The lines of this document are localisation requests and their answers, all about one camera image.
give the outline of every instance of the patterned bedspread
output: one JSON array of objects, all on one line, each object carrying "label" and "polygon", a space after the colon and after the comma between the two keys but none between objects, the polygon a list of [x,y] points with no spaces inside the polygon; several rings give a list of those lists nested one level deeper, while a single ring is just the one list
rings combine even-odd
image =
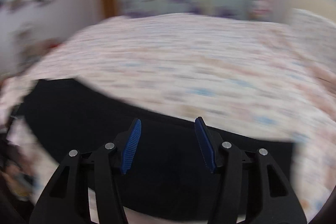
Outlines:
[{"label": "patterned bedspread", "polygon": [[[336,105],[290,27],[189,14],[116,17],[75,34],[3,89],[1,114],[34,80],[76,77],[127,103],[241,135],[298,143],[293,185],[310,220],[336,183]],[[38,198],[57,167],[24,122]]]}]

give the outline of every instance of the metal rivet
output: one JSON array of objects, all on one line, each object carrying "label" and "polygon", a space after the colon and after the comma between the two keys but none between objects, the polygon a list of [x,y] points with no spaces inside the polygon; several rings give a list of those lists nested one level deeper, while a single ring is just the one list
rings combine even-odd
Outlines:
[{"label": "metal rivet", "polygon": [[107,143],[107,144],[105,145],[105,148],[106,148],[106,149],[112,149],[112,148],[114,148],[114,143]]},{"label": "metal rivet", "polygon": [[222,143],[222,146],[223,146],[224,148],[231,148],[232,144],[229,143],[229,142],[223,142],[223,143]]},{"label": "metal rivet", "polygon": [[268,154],[268,151],[265,148],[260,148],[259,153],[263,156],[266,156]]},{"label": "metal rivet", "polygon": [[71,150],[70,152],[69,152],[69,156],[70,157],[74,157],[74,156],[76,156],[78,154],[78,151],[77,150]]}]

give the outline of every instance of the black pants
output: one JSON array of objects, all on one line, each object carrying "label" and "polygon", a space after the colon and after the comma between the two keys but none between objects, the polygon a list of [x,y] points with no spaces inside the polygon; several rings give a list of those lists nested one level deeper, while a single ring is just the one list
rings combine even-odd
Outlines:
[{"label": "black pants", "polygon": [[[126,131],[135,117],[141,119],[142,135],[132,168],[118,180],[123,205],[171,220],[207,219],[219,177],[205,167],[193,122],[108,98],[74,79],[40,80],[25,97],[20,112],[58,162],[72,149],[81,153],[96,150]],[[289,178],[292,143],[215,130],[240,149],[266,148]],[[242,213],[246,187],[244,176]]]}]

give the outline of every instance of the bed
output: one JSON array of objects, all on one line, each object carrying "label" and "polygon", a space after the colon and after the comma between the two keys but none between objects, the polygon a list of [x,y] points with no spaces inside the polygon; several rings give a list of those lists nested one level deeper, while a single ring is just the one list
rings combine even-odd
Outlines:
[{"label": "bed", "polygon": [[[9,79],[1,118],[36,80],[76,77],[155,112],[190,121],[202,116],[209,126],[248,137],[294,141],[292,184],[310,220],[336,183],[336,104],[321,80],[325,71],[299,39],[276,23],[191,14],[110,18]],[[11,141],[34,162],[37,201],[57,163],[24,121],[14,124]]]}]

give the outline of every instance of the mattress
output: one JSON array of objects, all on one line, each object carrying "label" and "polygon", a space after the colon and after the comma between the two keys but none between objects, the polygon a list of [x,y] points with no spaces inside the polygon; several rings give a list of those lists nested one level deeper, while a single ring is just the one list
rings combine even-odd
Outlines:
[{"label": "mattress", "polygon": [[[336,184],[336,105],[297,39],[276,23],[191,14],[111,18],[9,79],[1,118],[37,79],[76,77],[155,112],[190,121],[202,116],[208,126],[244,136],[294,141],[292,185],[310,220]],[[36,201],[57,163],[24,121],[14,124],[11,140],[33,159]]]}]

